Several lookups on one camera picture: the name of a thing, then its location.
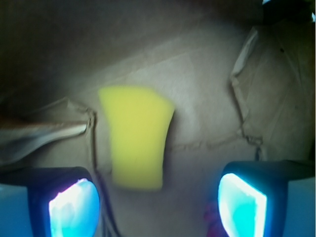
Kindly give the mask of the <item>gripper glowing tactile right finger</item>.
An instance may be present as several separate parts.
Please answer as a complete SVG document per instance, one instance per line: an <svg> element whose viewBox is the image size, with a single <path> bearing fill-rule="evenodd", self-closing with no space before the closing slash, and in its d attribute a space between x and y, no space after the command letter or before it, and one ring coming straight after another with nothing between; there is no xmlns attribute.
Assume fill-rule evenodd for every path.
<svg viewBox="0 0 316 237"><path fill-rule="evenodd" d="M232 161L221 174L218 209L230 237L314 237L316 164Z"/></svg>

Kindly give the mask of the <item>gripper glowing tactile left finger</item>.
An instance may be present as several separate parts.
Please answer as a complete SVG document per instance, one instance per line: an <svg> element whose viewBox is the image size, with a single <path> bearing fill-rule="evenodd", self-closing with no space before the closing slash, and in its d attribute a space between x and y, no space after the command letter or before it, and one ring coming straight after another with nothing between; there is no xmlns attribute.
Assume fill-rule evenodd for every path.
<svg viewBox="0 0 316 237"><path fill-rule="evenodd" d="M2 237L92 237L100 205L92 176L83 167L0 173Z"/></svg>

